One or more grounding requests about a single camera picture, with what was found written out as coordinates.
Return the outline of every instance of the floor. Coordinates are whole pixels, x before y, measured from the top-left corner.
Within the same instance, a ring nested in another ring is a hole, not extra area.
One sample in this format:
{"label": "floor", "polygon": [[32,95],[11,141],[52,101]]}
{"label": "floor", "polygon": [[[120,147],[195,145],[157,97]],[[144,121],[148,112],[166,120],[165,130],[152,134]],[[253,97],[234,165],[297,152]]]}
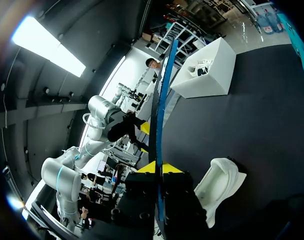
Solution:
{"label": "floor", "polygon": [[228,95],[181,97],[163,128],[162,155],[195,186],[213,158],[243,166],[247,177],[218,208],[217,230],[304,194],[304,71],[293,47],[238,54]]}
{"label": "floor", "polygon": [[250,19],[241,14],[236,7],[223,16],[227,21],[219,25],[216,31],[226,35],[224,39],[237,54],[269,46],[291,44],[285,31],[272,35],[259,33]]}

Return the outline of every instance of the white box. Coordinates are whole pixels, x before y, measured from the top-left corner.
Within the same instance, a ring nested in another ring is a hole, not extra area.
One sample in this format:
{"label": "white box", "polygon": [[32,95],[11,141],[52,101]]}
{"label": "white box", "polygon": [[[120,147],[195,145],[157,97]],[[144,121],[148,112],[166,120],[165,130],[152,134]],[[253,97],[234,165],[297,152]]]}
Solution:
{"label": "white box", "polygon": [[[189,56],[170,87],[184,98],[227,95],[236,56],[229,44],[220,37]],[[208,73],[192,77],[188,66],[195,66],[197,61],[203,59],[213,61]]]}

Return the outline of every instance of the white floor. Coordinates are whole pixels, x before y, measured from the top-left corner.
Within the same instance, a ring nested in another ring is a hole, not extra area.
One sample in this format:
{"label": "white floor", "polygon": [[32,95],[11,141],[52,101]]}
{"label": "white floor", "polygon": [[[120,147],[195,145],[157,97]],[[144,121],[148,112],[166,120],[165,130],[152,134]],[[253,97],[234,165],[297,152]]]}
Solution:
{"label": "white floor", "polygon": [[275,32],[271,35],[264,32],[259,33],[251,20],[246,15],[241,14],[235,7],[223,16],[227,21],[215,30],[226,35],[224,39],[237,54],[268,46],[291,44],[285,31]]}

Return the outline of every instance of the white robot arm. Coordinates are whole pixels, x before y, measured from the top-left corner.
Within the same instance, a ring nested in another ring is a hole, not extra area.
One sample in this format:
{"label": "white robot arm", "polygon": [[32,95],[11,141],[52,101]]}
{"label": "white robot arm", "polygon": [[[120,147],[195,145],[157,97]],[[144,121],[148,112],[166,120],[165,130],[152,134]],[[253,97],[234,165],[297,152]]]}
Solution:
{"label": "white robot arm", "polygon": [[81,189],[81,174],[75,171],[75,167],[83,168],[93,156],[126,134],[132,136],[135,144],[142,145],[135,136],[133,137],[134,125],[140,127],[142,124],[135,115],[125,114],[118,106],[98,95],[90,99],[88,108],[90,113],[85,115],[91,115],[91,119],[88,123],[83,116],[83,120],[90,126],[89,141],[83,147],[69,148],[58,158],[47,158],[41,169],[42,179],[57,191],[60,222],[71,231],[80,222],[78,197]]}

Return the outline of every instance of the water bottle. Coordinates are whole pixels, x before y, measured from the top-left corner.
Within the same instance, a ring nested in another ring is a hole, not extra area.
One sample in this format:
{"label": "water bottle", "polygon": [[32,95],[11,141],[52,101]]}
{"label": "water bottle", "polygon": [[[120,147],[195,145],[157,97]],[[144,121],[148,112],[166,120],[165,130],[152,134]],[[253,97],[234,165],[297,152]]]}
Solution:
{"label": "water bottle", "polygon": [[273,34],[273,29],[269,21],[264,16],[261,16],[258,12],[256,12],[256,14],[257,14],[256,21],[263,29],[263,31],[268,35]]}
{"label": "water bottle", "polygon": [[274,12],[275,12],[275,15],[276,15],[277,22],[281,25],[283,31],[286,30],[286,27],[284,26],[283,22],[281,22],[281,20],[278,16],[278,14],[280,14],[281,12],[276,8],[273,8],[273,9],[274,9]]}
{"label": "water bottle", "polygon": [[268,12],[267,9],[264,10],[265,10],[265,17],[269,21],[273,31],[276,33],[281,33],[283,31],[283,28],[279,23],[280,20],[278,21],[277,15],[275,15],[275,13]]}

